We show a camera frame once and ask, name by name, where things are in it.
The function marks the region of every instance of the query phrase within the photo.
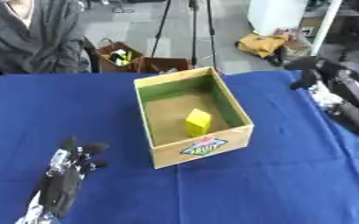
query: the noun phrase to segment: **person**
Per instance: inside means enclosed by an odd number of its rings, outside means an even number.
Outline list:
[[[77,0],[0,0],[0,71],[78,73],[84,31]]]

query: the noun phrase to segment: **gray sweater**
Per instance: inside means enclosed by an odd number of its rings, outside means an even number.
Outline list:
[[[0,71],[77,73],[84,43],[76,0],[35,0],[28,29],[0,3]]]

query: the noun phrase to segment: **metal pole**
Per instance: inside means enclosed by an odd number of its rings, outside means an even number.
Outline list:
[[[329,5],[329,9],[327,11],[327,15],[324,17],[324,21],[322,21],[321,28],[317,33],[316,40],[313,43],[312,47],[312,56],[317,56],[321,49],[322,44],[324,43],[325,38],[331,28],[332,23],[334,22],[334,18],[336,17],[339,9],[341,8],[343,0],[332,0],[331,5]]]
[[[207,11],[208,11],[209,36],[211,38],[212,60],[214,62],[214,68],[217,70],[216,50],[215,50],[215,28],[214,28],[214,20],[212,17],[211,0],[207,0]]]
[[[155,52],[157,51],[160,38],[162,37],[163,27],[165,26],[165,21],[167,20],[167,14],[169,13],[171,5],[172,5],[172,0],[168,0],[167,5],[165,7],[165,13],[163,14],[162,21],[160,22],[158,33],[155,35],[155,45],[153,46],[151,53],[152,58],[155,57]]]
[[[189,0],[189,8],[193,11],[193,43],[192,43],[192,67],[197,66],[197,14],[199,11],[198,0]]]

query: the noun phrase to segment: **white cabinet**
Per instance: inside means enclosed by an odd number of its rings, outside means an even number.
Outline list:
[[[262,36],[272,35],[278,28],[299,27],[307,0],[251,0],[248,19]]]

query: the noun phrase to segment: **sleeve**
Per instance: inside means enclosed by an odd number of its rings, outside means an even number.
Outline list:
[[[84,31],[81,27],[80,8],[77,1],[69,1],[65,19],[61,23],[65,26],[64,34],[53,72],[56,74],[78,73],[81,51],[84,46]]]

